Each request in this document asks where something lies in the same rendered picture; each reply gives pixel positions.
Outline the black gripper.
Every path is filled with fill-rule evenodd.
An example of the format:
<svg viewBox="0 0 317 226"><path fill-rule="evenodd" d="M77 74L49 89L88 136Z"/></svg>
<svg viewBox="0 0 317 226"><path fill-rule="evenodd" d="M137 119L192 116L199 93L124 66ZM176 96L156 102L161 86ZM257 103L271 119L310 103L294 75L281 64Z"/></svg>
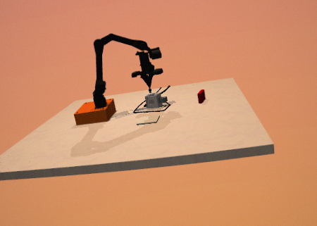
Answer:
<svg viewBox="0 0 317 226"><path fill-rule="evenodd" d="M163 73L163 69L162 68L157 68L155 70L151 69L151 65L150 65L151 61L145 61L145 62L140 62L140 66L142 71L134 71L131 76L132 77L137 77L138 75L140 75L145 82L147 84L148 87L151 86L151 81L152 81L152 77L154 75L160 75L161 73ZM149 74L149 76L147 75Z"/></svg>

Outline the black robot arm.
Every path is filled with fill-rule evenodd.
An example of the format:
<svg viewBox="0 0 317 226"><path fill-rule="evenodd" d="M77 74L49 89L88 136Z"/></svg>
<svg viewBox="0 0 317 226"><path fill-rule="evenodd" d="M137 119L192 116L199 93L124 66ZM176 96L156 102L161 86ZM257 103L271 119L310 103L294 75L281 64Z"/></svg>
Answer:
<svg viewBox="0 0 317 226"><path fill-rule="evenodd" d="M106 97L104 93L106 91L106 81L103 80L103 65L102 65L102 54L104 50L104 45L109 43L110 41L121 42L130 46L139 49L142 52L138 52L135 54L139 56L140 62L149 61L149 58L157 59L161 58L161 51L159 47L155 49L150 49L147 46L147 43L142 40L129 39L127 37L120 37L115 34L109 34L101 39L96 39L94 41L95 55L96 55L96 70L97 70L97 79L95 84L95 90L93 92L93 99L96 108L103 108L106 106ZM144 51L148 51L144 53Z"/></svg>

